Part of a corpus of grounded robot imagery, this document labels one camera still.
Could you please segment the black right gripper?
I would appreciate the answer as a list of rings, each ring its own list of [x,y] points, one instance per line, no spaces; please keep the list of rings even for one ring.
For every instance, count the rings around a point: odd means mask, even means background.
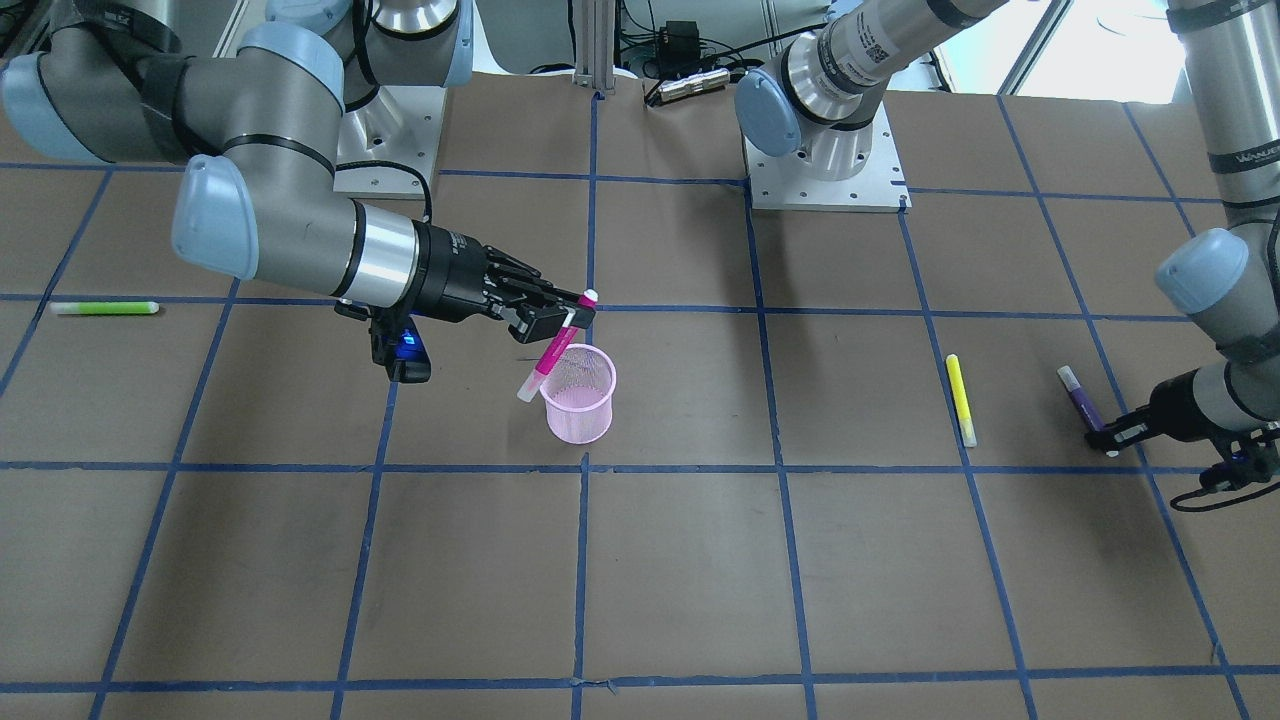
[[[413,228],[419,260],[407,293],[412,314],[449,323],[472,315],[502,319],[521,345],[594,323],[594,290],[558,288],[536,268],[470,236],[424,222]]]

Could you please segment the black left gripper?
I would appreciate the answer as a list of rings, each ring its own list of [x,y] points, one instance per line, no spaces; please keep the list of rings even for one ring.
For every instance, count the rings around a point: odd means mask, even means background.
[[[1085,443],[1102,454],[1120,454],[1139,442],[1167,436],[1183,443],[1228,436],[1231,430],[1208,419],[1196,401],[1193,370],[1157,384],[1148,404],[1103,423],[1097,411],[1085,413]]]

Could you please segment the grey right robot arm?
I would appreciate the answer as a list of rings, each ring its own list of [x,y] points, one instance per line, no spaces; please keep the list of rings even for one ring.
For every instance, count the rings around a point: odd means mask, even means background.
[[[183,53],[174,1],[58,1],[51,46],[12,59],[3,106],[49,158],[186,169],[172,246],[186,261],[338,300],[381,354],[421,348],[415,316],[506,322],[520,343],[594,309],[465,234],[337,192],[347,109],[385,85],[468,81],[468,1],[274,1],[229,58]]]

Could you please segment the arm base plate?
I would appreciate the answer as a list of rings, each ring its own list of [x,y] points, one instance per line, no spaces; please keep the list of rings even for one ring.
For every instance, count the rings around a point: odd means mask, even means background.
[[[358,199],[422,199],[434,181],[447,90],[383,86],[339,124],[334,191]]]
[[[783,96],[737,100],[751,202],[760,210],[897,213],[913,201],[883,108],[884,86],[861,95],[847,122],[815,126]]]

